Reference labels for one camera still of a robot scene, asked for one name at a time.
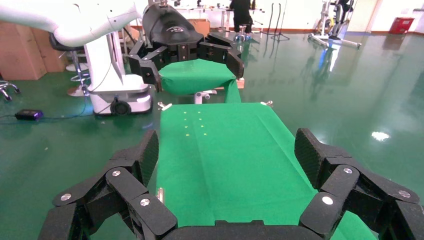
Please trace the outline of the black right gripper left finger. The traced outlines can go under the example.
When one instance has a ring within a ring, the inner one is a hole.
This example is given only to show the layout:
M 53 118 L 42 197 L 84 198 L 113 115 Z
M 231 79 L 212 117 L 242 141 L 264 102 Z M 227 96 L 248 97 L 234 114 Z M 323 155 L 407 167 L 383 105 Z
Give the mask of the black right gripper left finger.
M 118 214 L 136 236 L 166 236 L 178 227 L 178 220 L 147 189 L 158 159 L 158 134 L 148 130 L 138 144 L 116 151 L 99 173 L 58 193 L 52 203 L 75 204 L 91 235 Z

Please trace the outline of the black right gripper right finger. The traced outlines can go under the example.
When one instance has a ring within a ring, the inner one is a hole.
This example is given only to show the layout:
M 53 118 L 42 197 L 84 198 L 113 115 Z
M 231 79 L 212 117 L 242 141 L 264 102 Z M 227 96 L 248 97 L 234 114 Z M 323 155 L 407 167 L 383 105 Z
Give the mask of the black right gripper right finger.
M 344 149 L 320 142 L 308 128 L 295 135 L 294 154 L 317 190 L 299 225 L 331 237 L 346 212 L 379 237 L 419 237 L 420 198 L 411 189 L 362 166 Z

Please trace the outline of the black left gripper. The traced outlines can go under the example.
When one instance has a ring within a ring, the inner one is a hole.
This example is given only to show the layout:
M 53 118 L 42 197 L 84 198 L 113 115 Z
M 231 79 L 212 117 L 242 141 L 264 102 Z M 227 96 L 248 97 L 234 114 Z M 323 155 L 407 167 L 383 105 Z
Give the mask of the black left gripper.
M 167 61 L 175 63 L 200 58 L 224 64 L 237 79 L 244 76 L 242 53 L 234 41 L 215 33 L 204 38 L 170 5 L 155 3 L 146 7 L 142 27 L 152 47 L 134 45 L 129 52 L 129 66 L 132 74 L 142 77 L 145 84 L 154 85 L 157 92 L 163 90 L 159 70 L 168 64 Z

